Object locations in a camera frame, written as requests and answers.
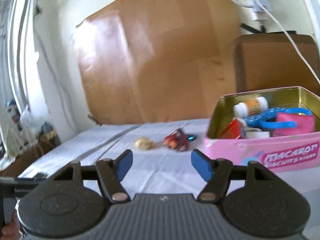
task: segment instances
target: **ribbed gray surface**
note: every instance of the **ribbed gray surface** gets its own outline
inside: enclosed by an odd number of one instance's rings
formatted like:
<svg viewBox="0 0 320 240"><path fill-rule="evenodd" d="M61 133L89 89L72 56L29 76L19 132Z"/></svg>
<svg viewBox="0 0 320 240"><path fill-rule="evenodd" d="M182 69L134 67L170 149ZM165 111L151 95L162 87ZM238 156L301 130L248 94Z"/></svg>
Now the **ribbed gray surface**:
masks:
<svg viewBox="0 0 320 240"><path fill-rule="evenodd" d="M27 236L26 240L42 238ZM68 240L266 240L229 225L218 208L201 204L192 195L136 195L127 204L114 205L92 230ZM282 240L303 240L290 236Z"/></svg>

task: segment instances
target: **pink pouch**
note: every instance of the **pink pouch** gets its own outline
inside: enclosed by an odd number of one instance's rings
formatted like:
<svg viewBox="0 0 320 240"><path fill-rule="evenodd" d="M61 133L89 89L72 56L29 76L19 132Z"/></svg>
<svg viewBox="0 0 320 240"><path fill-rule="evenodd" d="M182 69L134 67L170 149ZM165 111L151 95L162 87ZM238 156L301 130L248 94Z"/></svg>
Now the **pink pouch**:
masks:
<svg viewBox="0 0 320 240"><path fill-rule="evenodd" d="M287 135L298 135L312 133L315 130L316 119L314 115L298 115L298 114L286 114L278 113L276 122L289 122L294 121L297 123L296 128L284 128L275 129L273 137L287 136Z"/></svg>

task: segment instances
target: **bottle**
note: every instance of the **bottle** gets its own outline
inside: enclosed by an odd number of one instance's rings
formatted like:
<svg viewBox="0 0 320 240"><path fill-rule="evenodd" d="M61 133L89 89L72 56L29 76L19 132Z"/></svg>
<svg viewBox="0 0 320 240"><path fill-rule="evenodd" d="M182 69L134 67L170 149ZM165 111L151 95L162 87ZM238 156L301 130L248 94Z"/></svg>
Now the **bottle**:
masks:
<svg viewBox="0 0 320 240"><path fill-rule="evenodd" d="M269 108L268 101L264 97L241 102L233 107L236 118L245 118L250 115L261 114Z"/></svg>

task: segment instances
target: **human hand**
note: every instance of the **human hand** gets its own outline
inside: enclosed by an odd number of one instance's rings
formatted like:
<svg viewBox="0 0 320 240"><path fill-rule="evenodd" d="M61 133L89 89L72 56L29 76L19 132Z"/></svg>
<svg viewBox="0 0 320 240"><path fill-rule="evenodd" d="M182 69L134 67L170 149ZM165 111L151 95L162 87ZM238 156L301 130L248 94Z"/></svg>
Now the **human hand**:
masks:
<svg viewBox="0 0 320 240"><path fill-rule="evenodd" d="M2 228L3 236L0 238L0 240L19 240L21 237L19 229L20 223L17 211L15 210L12 214L12 221Z"/></svg>

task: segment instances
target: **crumpled gold ball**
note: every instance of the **crumpled gold ball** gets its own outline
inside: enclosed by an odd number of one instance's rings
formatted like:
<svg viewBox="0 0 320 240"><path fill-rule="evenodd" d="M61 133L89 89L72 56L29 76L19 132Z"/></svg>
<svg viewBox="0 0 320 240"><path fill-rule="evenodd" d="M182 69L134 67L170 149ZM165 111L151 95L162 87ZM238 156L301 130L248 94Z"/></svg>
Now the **crumpled gold ball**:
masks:
<svg viewBox="0 0 320 240"><path fill-rule="evenodd" d="M153 141L147 137L142 137L135 141L134 146L139 150L150 150L153 147Z"/></svg>

